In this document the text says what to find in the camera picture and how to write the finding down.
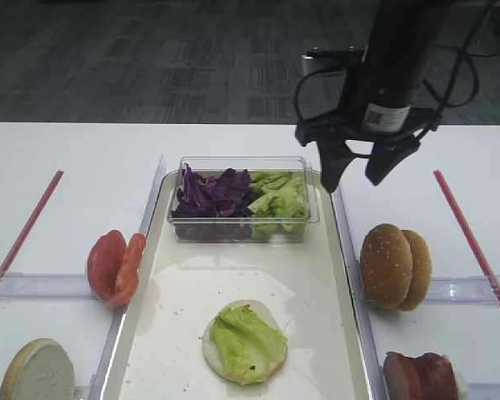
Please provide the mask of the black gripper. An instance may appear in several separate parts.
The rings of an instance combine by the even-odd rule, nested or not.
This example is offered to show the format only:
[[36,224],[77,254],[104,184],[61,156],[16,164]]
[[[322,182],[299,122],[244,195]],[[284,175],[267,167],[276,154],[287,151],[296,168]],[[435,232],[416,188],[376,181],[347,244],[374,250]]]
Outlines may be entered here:
[[365,106],[356,104],[357,82],[347,79],[345,72],[317,76],[338,74],[344,76],[338,104],[317,116],[305,118],[299,105],[299,96],[307,80],[298,82],[295,89],[295,137],[303,146],[317,142],[321,184],[328,193],[336,191],[341,176],[354,159],[353,152],[345,142],[328,140],[375,143],[365,174],[371,184],[377,186],[401,161],[420,148],[419,140],[405,138],[424,128],[437,130],[442,119],[437,110],[428,107],[395,108],[385,107],[378,102],[369,102]]

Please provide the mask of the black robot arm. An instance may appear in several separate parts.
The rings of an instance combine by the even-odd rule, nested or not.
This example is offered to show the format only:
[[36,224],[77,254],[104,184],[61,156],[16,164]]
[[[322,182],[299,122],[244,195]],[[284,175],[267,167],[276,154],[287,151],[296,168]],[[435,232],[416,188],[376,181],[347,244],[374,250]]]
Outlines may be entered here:
[[[402,160],[420,147],[420,134],[437,128],[433,108],[414,107],[423,69],[435,48],[449,4],[446,1],[382,1],[365,49],[312,50],[302,57],[304,76],[296,86],[293,106],[295,137],[317,144],[321,184],[333,193],[354,159],[350,141],[372,144],[366,176],[378,185]],[[303,116],[299,96],[310,78],[345,73],[338,104],[314,117]]]

